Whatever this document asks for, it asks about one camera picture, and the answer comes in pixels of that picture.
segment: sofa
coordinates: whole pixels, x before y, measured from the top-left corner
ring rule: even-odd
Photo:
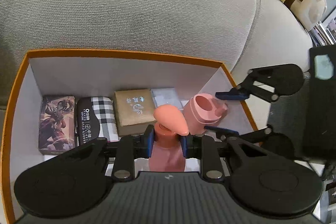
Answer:
[[[280,0],[0,0],[0,105],[26,51],[114,48],[308,68],[309,34]]]

